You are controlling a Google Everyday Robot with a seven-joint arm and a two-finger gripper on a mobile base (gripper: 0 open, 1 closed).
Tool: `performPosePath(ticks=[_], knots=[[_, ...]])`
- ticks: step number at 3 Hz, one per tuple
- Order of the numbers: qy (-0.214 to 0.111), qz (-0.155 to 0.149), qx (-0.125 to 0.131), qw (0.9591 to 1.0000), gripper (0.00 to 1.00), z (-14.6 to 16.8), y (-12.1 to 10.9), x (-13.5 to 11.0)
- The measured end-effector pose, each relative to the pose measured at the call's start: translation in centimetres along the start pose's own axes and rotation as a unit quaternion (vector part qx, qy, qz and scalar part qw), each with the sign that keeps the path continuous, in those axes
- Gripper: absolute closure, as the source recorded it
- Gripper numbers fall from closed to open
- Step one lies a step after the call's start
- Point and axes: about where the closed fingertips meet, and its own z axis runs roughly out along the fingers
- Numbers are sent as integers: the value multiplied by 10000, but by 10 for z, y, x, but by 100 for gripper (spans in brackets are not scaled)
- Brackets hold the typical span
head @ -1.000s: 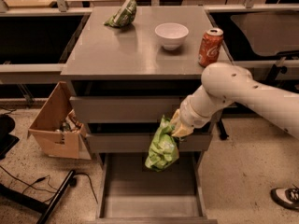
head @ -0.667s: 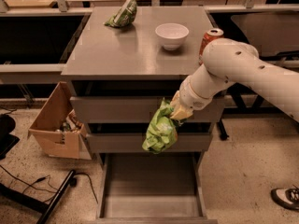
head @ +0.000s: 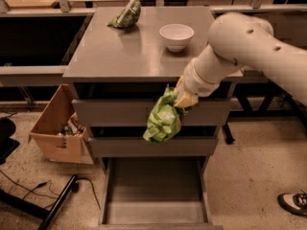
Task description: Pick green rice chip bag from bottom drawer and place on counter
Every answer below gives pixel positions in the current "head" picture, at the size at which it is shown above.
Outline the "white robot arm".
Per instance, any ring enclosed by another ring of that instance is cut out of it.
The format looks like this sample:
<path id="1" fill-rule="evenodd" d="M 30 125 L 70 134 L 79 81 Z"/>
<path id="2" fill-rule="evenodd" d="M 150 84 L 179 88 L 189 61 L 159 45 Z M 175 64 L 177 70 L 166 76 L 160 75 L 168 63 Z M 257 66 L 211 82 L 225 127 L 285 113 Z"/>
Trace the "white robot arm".
<path id="1" fill-rule="evenodd" d="M 211 24 L 206 47 L 185 67 L 175 89 L 175 106 L 195 105 L 245 66 L 307 104 L 307 51 L 276 39 L 264 19 L 229 12 Z"/>

